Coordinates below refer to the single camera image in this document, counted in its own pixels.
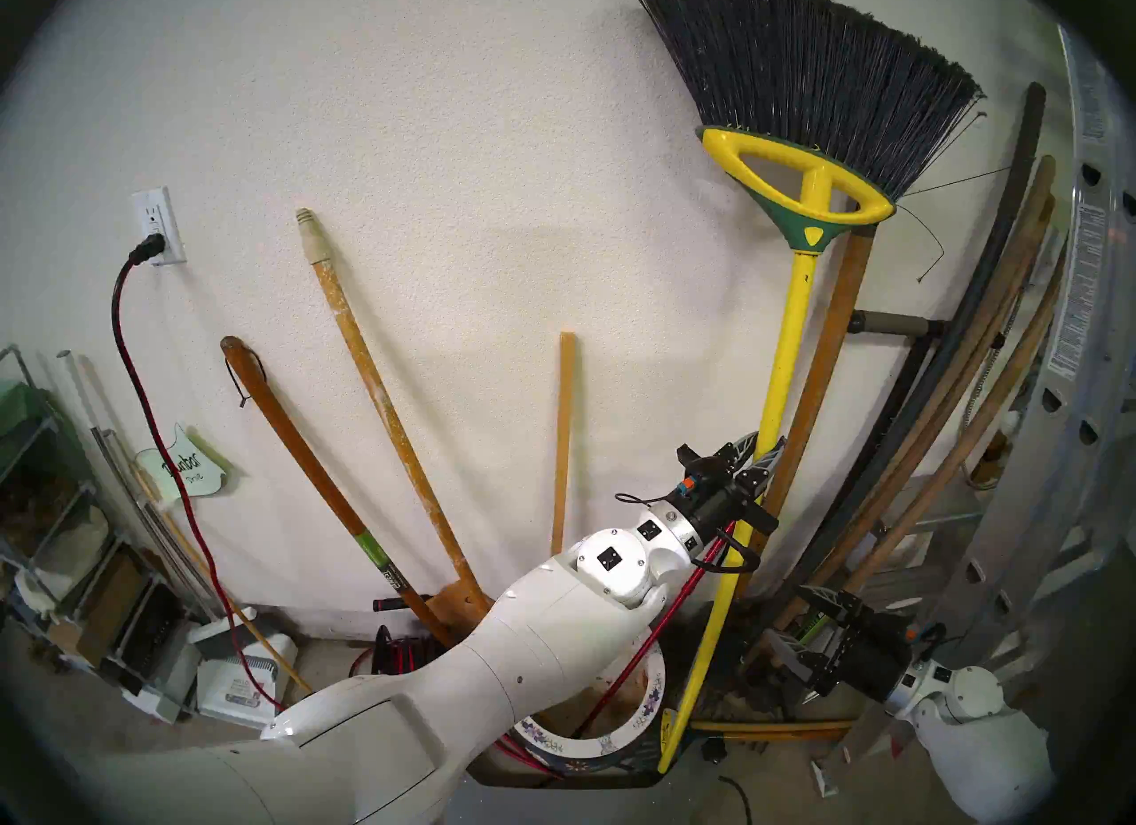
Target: bucket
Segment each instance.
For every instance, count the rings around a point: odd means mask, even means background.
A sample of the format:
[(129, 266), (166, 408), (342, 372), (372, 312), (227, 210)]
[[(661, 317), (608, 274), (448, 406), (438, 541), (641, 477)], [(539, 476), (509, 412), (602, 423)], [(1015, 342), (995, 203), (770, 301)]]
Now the bucket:
[(571, 734), (619, 677), (648, 635), (650, 630), (575, 697), (513, 725), (515, 734), (533, 757), (558, 773), (578, 774), (612, 767), (630, 756), (662, 706), (667, 673), (658, 642), (651, 645), (584, 736), (574, 740)]

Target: paper sign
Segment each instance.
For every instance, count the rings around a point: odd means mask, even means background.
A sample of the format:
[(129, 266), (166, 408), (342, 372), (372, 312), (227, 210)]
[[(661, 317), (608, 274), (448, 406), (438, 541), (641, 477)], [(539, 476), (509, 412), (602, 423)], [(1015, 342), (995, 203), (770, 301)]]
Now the paper sign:
[[(177, 464), (182, 483), (191, 497), (214, 494), (220, 491), (225, 484), (225, 472), (194, 445), (181, 425), (175, 425), (174, 444), (166, 447), (166, 449), (169, 451), (169, 457)], [(145, 449), (139, 452), (134, 460), (153, 480), (164, 505), (181, 498), (177, 483), (174, 482), (174, 474), (166, 467), (165, 461), (161, 460), (161, 453), (157, 449)]]

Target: red cable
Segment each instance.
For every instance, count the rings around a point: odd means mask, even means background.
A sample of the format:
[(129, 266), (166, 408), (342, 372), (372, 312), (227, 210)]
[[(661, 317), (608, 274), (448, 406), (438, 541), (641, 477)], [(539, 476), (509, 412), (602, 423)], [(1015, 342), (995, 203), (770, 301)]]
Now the red cable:
[(362, 653), (360, 653), (358, 657), (356, 657), (354, 663), (351, 664), (351, 668), (348, 669), (348, 677), (349, 678), (353, 678), (354, 677), (354, 670), (359, 668), (359, 664), (362, 663), (362, 658), (366, 657), (367, 655), (369, 655), (374, 650), (375, 650), (375, 645), (373, 644), (369, 648), (365, 648), (364, 651), (362, 651)]
[(252, 686), (257, 689), (260, 695), (275, 706), (278, 713), (284, 707), (269, 697), (268, 692), (260, 686), (260, 683), (252, 675), (252, 669), (249, 668), (249, 661), (244, 659), (244, 651), (241, 648), (240, 640), (236, 638), (236, 623), (233, 620), (233, 609), (229, 607), (228, 597), (225, 595), (225, 591), (220, 589), (220, 580), (217, 577), (217, 566), (214, 564), (212, 553), (209, 552), (209, 545), (206, 543), (206, 539), (201, 536), (201, 530), (198, 528), (197, 517), (194, 517), (193, 508), (190, 506), (190, 493), (185, 491), (185, 483), (182, 481), (182, 475), (174, 470), (177, 465), (169, 457), (169, 452), (161, 441), (158, 423), (154, 422), (153, 411), (150, 409), (150, 400), (145, 395), (145, 389), (142, 388), (142, 380), (139, 378), (137, 370), (134, 368), (134, 361), (131, 360), (130, 352), (126, 350), (126, 341), (123, 339), (123, 324), (119, 317), (119, 305), (123, 299), (123, 285), (126, 283), (126, 275), (131, 273), (131, 269), (135, 265), (137, 264), (134, 260), (127, 260), (123, 265), (115, 281), (115, 292), (110, 298), (110, 328), (115, 333), (115, 344), (118, 347), (118, 355), (123, 358), (123, 365), (126, 367), (131, 383), (134, 385), (134, 393), (137, 394), (139, 402), (142, 405), (142, 414), (145, 416), (147, 427), (150, 428), (150, 436), (153, 439), (153, 444), (158, 447), (161, 460), (166, 463), (166, 467), (169, 468), (174, 482), (177, 484), (177, 493), (182, 497), (182, 505), (185, 507), (185, 518), (189, 519), (190, 528), (198, 541), (198, 547), (201, 548), (201, 552), (206, 557), (206, 562), (209, 565), (209, 580), (212, 582), (214, 590), (217, 591), (217, 598), (220, 600), (220, 603), (225, 606), (225, 616), (228, 618), (228, 633), (233, 640), (233, 648), (236, 650), (236, 656), (241, 659), (241, 665), (244, 667), (244, 674), (249, 676), (249, 681), (252, 682)]
[[(733, 533), (734, 523), (730, 523), (726, 528), (726, 534)], [(707, 551), (704, 561), (713, 561), (725, 545), (726, 542), (724, 540), (720, 538), (716, 539), (715, 542), (710, 544), (710, 549)], [(592, 726), (592, 722), (594, 722), (596, 716), (603, 711), (603, 708), (611, 702), (611, 699), (616, 695), (619, 689), (624, 686), (624, 682), (626, 682), (630, 674), (635, 672), (635, 667), (638, 666), (640, 660), (646, 656), (646, 652), (651, 650), (651, 645), (655, 643), (663, 628), (668, 623), (670, 623), (670, 618), (675, 616), (675, 612), (683, 606), (683, 602), (685, 602), (690, 598), (691, 593), (694, 592), (694, 588), (699, 585), (699, 581), (702, 580), (702, 575), (704, 574), (704, 568), (695, 568), (694, 574), (686, 578), (686, 583), (684, 583), (683, 588), (678, 591), (678, 595), (675, 597), (675, 601), (670, 603), (667, 612), (662, 615), (662, 619), (659, 620), (659, 625), (651, 631), (646, 641), (640, 645), (637, 651), (635, 651), (635, 656), (632, 657), (630, 663), (624, 667), (624, 670), (619, 673), (619, 677), (611, 683), (611, 686), (608, 688), (607, 692), (600, 698), (600, 701), (595, 703), (595, 707), (591, 713), (588, 713), (588, 716), (584, 718), (584, 723), (576, 728), (576, 732), (573, 734), (574, 740), (578, 740), (584, 734), (584, 731)]]
[(493, 743), (496, 747), (498, 751), (502, 752), (503, 755), (508, 755), (516, 761), (520, 761), (521, 764), (532, 767), (534, 770), (540, 770), (545, 776), (552, 776), (556, 780), (563, 778), (559, 773), (557, 773), (553, 769), (549, 769), (538, 760), (536, 760), (536, 758), (533, 757), (533, 755), (528, 751), (528, 749), (525, 749), (521, 745), (517, 745), (515, 742), (513, 747), (509, 748), (508, 745), (504, 744), (506, 740), (508, 740), (509, 742), (513, 742), (512, 738), (510, 738), (509, 734), (506, 734), (500, 740)]

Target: textured wall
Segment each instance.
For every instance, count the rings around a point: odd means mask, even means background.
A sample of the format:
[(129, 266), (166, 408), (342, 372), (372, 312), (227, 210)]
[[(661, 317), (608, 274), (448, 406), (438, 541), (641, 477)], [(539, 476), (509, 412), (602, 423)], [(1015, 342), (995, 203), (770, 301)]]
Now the textured wall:
[[(988, 118), (917, 189), (1006, 164), (1034, 78), (1051, 92), (1043, 148), (1068, 148), (1055, 28), (1026, 1), (842, 1), (922, 36), (989, 95)], [(217, 347), (232, 333), (259, 351), (421, 591), (451, 580), (304, 262), (293, 209), (311, 207), (498, 594), (546, 553), (561, 328), (583, 353), (570, 541), (633, 518), (611, 492), (665, 492), (679, 443), (710, 450), (757, 424), (790, 252), (699, 148), (695, 120), (634, 0), (65, 0), (0, 111), (0, 338), (76, 410), (55, 353), (90, 357), (108, 420), (145, 447), (107, 308), (139, 238), (128, 195), (168, 185), (190, 264), (133, 275), (125, 328), (162, 426), (195, 425), (240, 468), (199, 501), (223, 575), (317, 632), (366, 631), (369, 617), (343, 612), (389, 588), (257, 409), (237, 408)], [(861, 303), (950, 309), (1000, 189), (995, 176), (912, 198), (946, 256), (917, 283), (937, 251), (901, 211)], [(845, 349), (770, 570), (827, 506), (899, 355), (893, 339)]]

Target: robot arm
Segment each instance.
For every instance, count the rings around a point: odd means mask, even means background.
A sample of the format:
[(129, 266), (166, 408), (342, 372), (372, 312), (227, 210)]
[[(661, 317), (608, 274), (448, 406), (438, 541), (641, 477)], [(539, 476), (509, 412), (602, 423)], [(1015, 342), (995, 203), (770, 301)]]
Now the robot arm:
[[(634, 527), (604, 528), (538, 565), (421, 669), (326, 688), (258, 741), (90, 761), (82, 782), (112, 822), (436, 820), (469, 761), (623, 653), (730, 523), (776, 527), (754, 505), (769, 467), (745, 466), (751, 441), (705, 458), (684, 445), (682, 483)], [(743, 569), (755, 567), (749, 557)]]
[(836, 624), (830, 653), (767, 631), (778, 658), (805, 685), (827, 694), (844, 682), (909, 722), (955, 805), (980, 823), (1006, 822), (1036, 807), (1054, 776), (1046, 734), (1005, 705), (1002, 685), (978, 666), (947, 669), (914, 657), (907, 618), (877, 614), (847, 592), (801, 588)]

